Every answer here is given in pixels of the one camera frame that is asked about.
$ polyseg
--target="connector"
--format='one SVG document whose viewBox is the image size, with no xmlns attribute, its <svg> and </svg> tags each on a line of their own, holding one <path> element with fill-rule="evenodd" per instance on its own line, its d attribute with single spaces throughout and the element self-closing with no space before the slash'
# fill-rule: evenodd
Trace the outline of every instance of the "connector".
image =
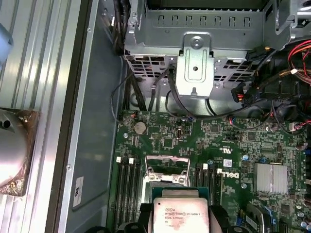
<svg viewBox="0 0 311 233">
<path fill-rule="evenodd" d="M 293 123 L 293 122 L 289 123 L 288 128 L 289 128 L 290 132 L 296 131 L 295 123 Z"/>
<path fill-rule="evenodd" d="M 254 62 L 258 60 L 262 60 L 268 53 L 268 49 L 264 46 L 258 46 L 253 50 L 250 50 L 246 54 L 246 60 L 248 62 Z"/>
</svg>

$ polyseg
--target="cable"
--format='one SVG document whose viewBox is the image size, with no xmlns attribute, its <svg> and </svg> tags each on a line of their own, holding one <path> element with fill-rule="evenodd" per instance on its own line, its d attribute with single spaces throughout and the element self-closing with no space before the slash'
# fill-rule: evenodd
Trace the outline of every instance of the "cable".
<svg viewBox="0 0 311 233">
<path fill-rule="evenodd" d="M 260 128 L 261 126 L 263 126 L 265 123 L 267 123 L 267 121 L 271 118 L 271 113 L 272 113 L 272 109 L 270 110 L 269 115 L 266 117 L 265 120 L 263 120 L 262 123 L 260 123 L 259 125 L 255 126 L 255 127 L 252 127 L 252 128 L 241 128 L 241 127 L 235 125 L 234 122 L 233 122 L 233 121 L 235 120 L 235 118 L 232 119 L 232 120 L 229 119 L 229 121 L 230 121 L 230 124 L 231 124 L 233 127 L 237 128 L 237 129 L 239 129 L 239 130 L 255 130 L 255 129 L 258 129 L 258 128 Z"/>
<path fill-rule="evenodd" d="M 168 73 L 168 69 L 166 69 L 162 74 L 160 74 L 160 76 L 155 80 L 154 84 L 152 85 L 151 99 L 150 99 L 150 103 L 148 106 L 148 111 L 152 111 L 152 108 L 153 108 L 153 105 L 156 99 L 156 85 L 161 79 L 167 76 L 167 73 Z"/>
<path fill-rule="evenodd" d="M 205 99 L 205 101 L 206 101 L 206 105 L 207 105 L 207 108 L 210 111 L 210 113 L 212 113 L 213 116 L 217 116 L 217 114 L 212 109 L 212 106 L 210 105 L 209 99 Z"/>
<path fill-rule="evenodd" d="M 247 109 L 253 107 L 254 105 L 257 105 L 257 104 L 260 104 L 262 102 L 266 102 L 267 101 L 267 100 L 258 100 L 256 102 L 250 104 L 249 106 L 245 106 L 245 107 L 239 108 L 237 110 L 234 110 L 234 111 L 231 111 L 231 112 L 228 112 L 228 113 L 223 113 L 223 114 L 216 115 L 216 116 L 195 116 L 187 108 L 185 108 L 183 103 L 180 101 L 180 98 L 178 96 L 178 93 L 177 93 L 177 90 L 176 90 L 176 86 L 175 86 L 175 83 L 174 83 L 174 80 L 173 80 L 173 72 L 171 70 L 169 70 L 168 78 L 169 78 L 169 84 L 170 84 L 170 88 L 171 88 L 171 92 L 172 92 L 173 98 L 174 98 L 175 102 L 177 103 L 178 107 L 180 109 L 184 110 L 187 113 L 188 116 L 192 117 L 193 119 L 197 119 L 197 120 L 214 120 L 214 119 L 223 118 L 223 117 L 226 117 L 228 115 L 234 115 L 236 113 L 242 112 L 244 110 L 247 110 Z"/>
<path fill-rule="evenodd" d="M 277 116 L 277 114 L 276 114 L 276 110 L 275 110 L 273 101 L 271 102 L 271 107 L 272 107 L 272 110 L 273 110 L 273 116 L 274 116 L 274 118 L 276 119 L 277 124 L 278 124 L 279 127 L 282 129 L 282 131 L 283 131 L 284 133 L 286 133 L 287 135 L 290 135 L 290 136 L 300 135 L 300 134 L 303 134 L 304 131 L 307 129 L 307 126 L 305 126 L 303 130 L 301 130 L 301 131 L 299 131 L 299 132 L 297 132 L 297 133 L 288 132 L 288 131 L 286 130 L 286 128 L 281 124 L 281 122 L 280 122 L 279 119 L 278 119 L 278 116 Z"/>
<path fill-rule="evenodd" d="M 141 92 L 141 90 L 140 90 L 140 88 L 139 88 L 137 79 L 136 79 L 136 77 L 134 76 L 133 73 L 132 73 L 132 75 L 131 75 L 131 83 L 132 83 L 132 87 L 133 87 L 134 93 L 135 93 L 135 95 L 136 95 L 137 104 L 138 104 L 138 106 L 139 106 L 139 109 L 140 109 L 141 111 L 147 111 L 144 97 L 143 97 L 142 92 Z"/>
<path fill-rule="evenodd" d="M 192 118 L 196 118 L 194 114 L 192 114 L 190 111 L 188 111 L 188 109 L 184 106 L 184 104 L 180 101 L 180 98 L 178 96 L 177 90 L 176 90 L 176 86 L 174 83 L 174 73 L 173 70 L 170 69 L 169 70 L 169 74 L 168 74 L 168 79 L 169 79 L 169 85 L 170 85 L 170 89 L 173 95 L 173 98 L 175 100 L 175 102 L 177 103 L 178 107 L 181 110 L 184 110 L 188 116 L 192 117 Z"/>
<path fill-rule="evenodd" d="M 278 50 L 270 50 L 270 52 L 258 63 L 255 74 L 258 74 L 261 67 L 274 55 Z"/>
<path fill-rule="evenodd" d="M 116 93 L 116 91 L 122 86 L 123 83 L 125 83 L 133 74 L 130 73 L 128 74 L 125 79 L 123 79 L 121 81 L 121 83 L 111 92 L 111 95 L 110 95 L 110 107 L 111 107 L 111 113 L 112 113 L 112 116 L 113 118 L 116 120 L 116 122 L 118 122 L 119 124 L 122 124 L 124 121 L 122 120 L 119 120 L 115 114 L 115 110 L 113 109 L 113 97 Z"/>
<path fill-rule="evenodd" d="M 176 117 L 178 119 L 182 119 L 183 117 L 181 116 L 177 116 L 175 114 L 173 114 L 169 108 L 168 108 L 168 104 L 169 104 L 169 95 L 170 95 L 171 91 L 168 91 L 168 93 L 166 94 L 166 97 L 165 97 L 165 109 L 167 111 L 167 113 L 171 116 L 171 117 Z"/>
</svg>

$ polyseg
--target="metal bracket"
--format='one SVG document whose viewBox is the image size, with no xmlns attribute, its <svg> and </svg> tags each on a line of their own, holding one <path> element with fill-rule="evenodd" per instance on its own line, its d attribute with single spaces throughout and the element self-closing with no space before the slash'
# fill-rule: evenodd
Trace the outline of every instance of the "metal bracket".
<svg viewBox="0 0 311 233">
<path fill-rule="evenodd" d="M 209 45 L 207 34 L 185 35 L 184 53 L 177 58 L 179 95 L 209 97 L 214 85 L 214 58 L 209 55 Z"/>
</svg>

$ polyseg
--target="red wire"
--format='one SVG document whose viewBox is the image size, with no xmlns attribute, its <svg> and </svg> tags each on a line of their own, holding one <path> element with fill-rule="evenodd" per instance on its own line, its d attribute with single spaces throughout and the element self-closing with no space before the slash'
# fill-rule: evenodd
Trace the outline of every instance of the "red wire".
<svg viewBox="0 0 311 233">
<path fill-rule="evenodd" d="M 297 48 L 299 48 L 300 46 L 305 45 L 305 44 L 307 44 L 307 43 L 311 43 L 311 40 L 306 40 L 306 41 L 300 43 L 299 45 L 295 46 L 295 47 L 290 51 L 290 53 L 288 54 L 288 61 L 290 60 L 290 57 L 292 56 L 293 52 L 295 52 L 295 50 L 296 50 Z"/>
</svg>

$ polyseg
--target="chip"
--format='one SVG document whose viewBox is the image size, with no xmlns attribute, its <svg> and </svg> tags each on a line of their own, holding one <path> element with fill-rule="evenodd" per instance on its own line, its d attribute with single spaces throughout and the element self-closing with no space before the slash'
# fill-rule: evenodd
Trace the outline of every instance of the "chip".
<svg viewBox="0 0 311 233">
<path fill-rule="evenodd" d="M 286 204 L 281 204 L 281 212 L 285 215 L 289 214 L 291 212 L 290 206 Z"/>
<path fill-rule="evenodd" d="M 247 139 L 251 140 L 251 141 L 254 141 L 255 140 L 255 136 L 256 136 L 256 134 L 254 132 L 249 132 L 247 134 Z"/>
<path fill-rule="evenodd" d="M 210 127 L 210 131 L 211 131 L 212 133 L 218 133 L 218 132 L 219 132 L 219 126 L 218 126 L 218 125 L 212 125 L 212 126 Z"/>
</svg>

